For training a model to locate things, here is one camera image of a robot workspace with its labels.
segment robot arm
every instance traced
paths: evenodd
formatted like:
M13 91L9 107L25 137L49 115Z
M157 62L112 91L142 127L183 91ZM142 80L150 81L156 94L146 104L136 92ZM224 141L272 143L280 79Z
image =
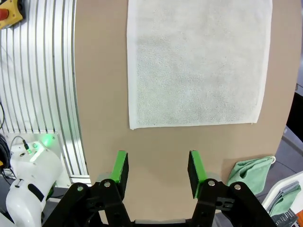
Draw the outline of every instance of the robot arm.
M16 225L8 220L2 213L0 213L0 224L2 227L16 227Z
M32 153L14 153L10 164L16 180L6 198L7 210L15 226L40 227L46 197L62 172L61 161L40 144Z
M119 175L113 171L110 178L100 180L92 187L82 183L73 184L43 227L211 227L215 210L221 210L234 227L276 227L245 183L236 182L226 186L215 179L197 181L190 172L195 169L191 153L188 173L193 196L198 195L192 218L169 224L130 221L122 202L128 176L127 154L124 157L124 162L117 159L114 167L114 171L122 170ZM108 225L102 223L98 213L100 210L105 211Z

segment black cable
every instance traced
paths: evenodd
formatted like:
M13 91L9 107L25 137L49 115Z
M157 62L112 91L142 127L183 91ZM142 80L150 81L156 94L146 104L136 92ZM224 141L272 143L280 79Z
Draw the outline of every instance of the black cable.
M51 196L50 198L61 199L64 195Z
M2 134L0 134L0 160L3 162L2 169L10 168L10 150Z
M3 124L4 124L4 120L5 120L4 109L3 109L3 106L2 106L2 102L0 102L0 106L1 106L1 109L2 109L2 113L3 113L3 120L2 120L1 126L0 126L0 129L2 129Z
M1 171L1 174L2 174L2 176L3 176L3 178L4 178L4 180L5 180L9 185L11 185L11 183L6 179L6 175L5 175L5 173L4 173L3 170Z
M11 173L14 175L14 177L16 178L16 175L14 174L14 171L11 169L11 168L9 168L9 170L11 171Z
M289 168L287 165L283 164L282 162L276 161L277 163L280 163L281 165L285 166L287 169L293 171L295 174L297 174L296 171L294 171L293 169Z

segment green gripper pad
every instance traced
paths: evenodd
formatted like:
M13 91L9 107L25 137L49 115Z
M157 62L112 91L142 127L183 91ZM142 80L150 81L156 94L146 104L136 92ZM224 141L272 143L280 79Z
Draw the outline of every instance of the green gripper pad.
M110 175L110 179L115 181L119 190L121 199L124 198L126 183L128 178L128 154L124 150L118 151L114 169Z
M187 171L193 197L194 199L198 198L200 186L207 179L207 175L204 170L202 159L197 150L189 152Z

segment red button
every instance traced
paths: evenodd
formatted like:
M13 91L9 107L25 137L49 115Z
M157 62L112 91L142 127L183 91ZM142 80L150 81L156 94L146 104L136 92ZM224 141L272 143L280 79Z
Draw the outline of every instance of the red button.
M0 9L0 20L5 20L9 17L9 10L8 9Z

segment gray cloth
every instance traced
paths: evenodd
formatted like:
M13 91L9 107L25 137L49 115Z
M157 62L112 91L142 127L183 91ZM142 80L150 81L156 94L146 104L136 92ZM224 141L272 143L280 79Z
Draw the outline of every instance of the gray cloth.
M297 186L298 186L299 182L293 182L283 188L280 189L278 195L276 195L276 197L272 200L272 202L270 203L269 207L267 208L267 211L270 212L273 208L273 205L277 202L277 200L282 197L283 195L293 192L294 190L296 190Z

